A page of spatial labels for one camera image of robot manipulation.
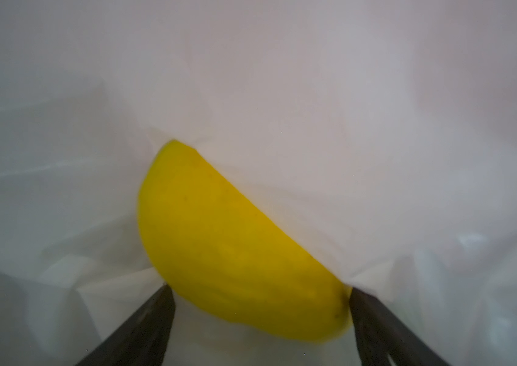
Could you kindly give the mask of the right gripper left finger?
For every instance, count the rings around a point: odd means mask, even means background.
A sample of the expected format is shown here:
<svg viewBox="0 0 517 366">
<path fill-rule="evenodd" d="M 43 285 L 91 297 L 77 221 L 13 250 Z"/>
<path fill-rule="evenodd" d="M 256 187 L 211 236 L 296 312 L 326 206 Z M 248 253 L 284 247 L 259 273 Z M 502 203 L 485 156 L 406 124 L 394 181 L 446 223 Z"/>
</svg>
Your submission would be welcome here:
<svg viewBox="0 0 517 366">
<path fill-rule="evenodd" d="M 161 366 L 176 305 L 163 285 L 78 366 Z"/>
</svg>

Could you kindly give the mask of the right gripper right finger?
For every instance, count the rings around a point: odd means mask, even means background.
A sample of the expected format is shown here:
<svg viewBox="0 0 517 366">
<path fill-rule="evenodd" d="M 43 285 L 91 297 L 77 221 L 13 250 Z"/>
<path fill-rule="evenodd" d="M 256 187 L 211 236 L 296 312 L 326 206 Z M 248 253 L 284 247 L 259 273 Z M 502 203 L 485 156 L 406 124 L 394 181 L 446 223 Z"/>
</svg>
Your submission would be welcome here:
<svg viewBox="0 0 517 366">
<path fill-rule="evenodd" d="M 353 288 L 349 304 L 363 365 L 448 366 L 376 297 Z"/>
</svg>

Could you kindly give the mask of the yellow lemon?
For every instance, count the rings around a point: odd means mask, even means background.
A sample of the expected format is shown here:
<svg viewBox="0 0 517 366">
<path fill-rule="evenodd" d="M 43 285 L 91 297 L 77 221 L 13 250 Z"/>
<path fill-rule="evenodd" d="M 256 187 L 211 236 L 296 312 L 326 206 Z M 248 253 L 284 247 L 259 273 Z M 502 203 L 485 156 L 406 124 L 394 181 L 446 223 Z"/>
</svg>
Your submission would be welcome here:
<svg viewBox="0 0 517 366">
<path fill-rule="evenodd" d="M 209 314 L 313 343 L 349 326 L 349 287 L 192 147 L 171 140 L 159 150 L 137 224 L 160 276 Z"/>
</svg>

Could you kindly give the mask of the white plastic bag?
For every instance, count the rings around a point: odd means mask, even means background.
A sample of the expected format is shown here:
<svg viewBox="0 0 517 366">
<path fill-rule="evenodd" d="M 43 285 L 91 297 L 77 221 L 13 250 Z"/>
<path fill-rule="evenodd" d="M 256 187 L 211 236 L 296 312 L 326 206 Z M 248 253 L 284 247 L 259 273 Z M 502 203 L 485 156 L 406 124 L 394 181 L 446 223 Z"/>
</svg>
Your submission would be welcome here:
<svg viewBox="0 0 517 366">
<path fill-rule="evenodd" d="M 517 365 L 517 1 L 0 1 L 0 365 L 117 353 L 171 139 L 452 365 Z"/>
</svg>

